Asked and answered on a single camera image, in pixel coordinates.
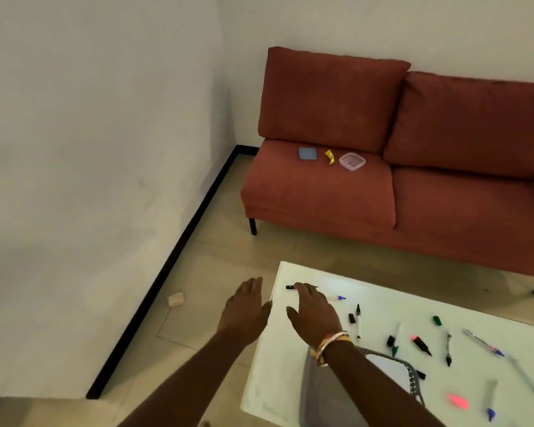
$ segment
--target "pink eraser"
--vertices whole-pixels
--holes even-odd
[[[455,394],[449,394],[449,401],[458,408],[469,409],[469,402],[464,397],[460,397]]]

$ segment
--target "bracelet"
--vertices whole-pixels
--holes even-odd
[[[348,333],[346,331],[340,331],[340,332],[337,332],[336,334],[329,334],[318,345],[318,349],[316,352],[313,351],[312,349],[310,350],[310,356],[312,356],[315,359],[315,361],[317,362],[317,365],[321,367],[326,367],[328,366],[328,364],[325,363],[325,359],[322,356],[322,352],[325,351],[325,349],[328,347],[330,343],[340,342],[340,341],[352,343],[352,340],[350,340],[350,337],[348,336]]]

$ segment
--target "plastic container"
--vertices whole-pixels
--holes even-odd
[[[349,171],[355,171],[366,163],[366,159],[358,156],[355,152],[344,154],[340,158],[340,164]]]

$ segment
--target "hand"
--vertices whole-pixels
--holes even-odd
[[[271,313],[271,301],[261,307],[263,278],[250,278],[229,297],[221,314],[217,332],[234,336],[243,347],[259,338]]]
[[[287,307],[293,328],[306,344],[318,348],[328,334],[342,331],[340,319],[324,294],[308,283],[295,283],[299,294],[299,312]]]

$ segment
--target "sofa seat cushion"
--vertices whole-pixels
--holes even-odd
[[[534,83],[409,73],[384,159],[534,178]]]
[[[298,148],[309,144],[266,139],[241,189],[244,206],[267,209],[326,222],[381,225],[396,222],[392,172],[381,157],[360,153],[366,164],[356,171],[338,159],[351,150],[315,146],[318,160],[299,160]]]
[[[518,262],[534,255],[534,181],[395,168],[397,229]]]
[[[410,64],[269,49],[259,135],[381,153]]]

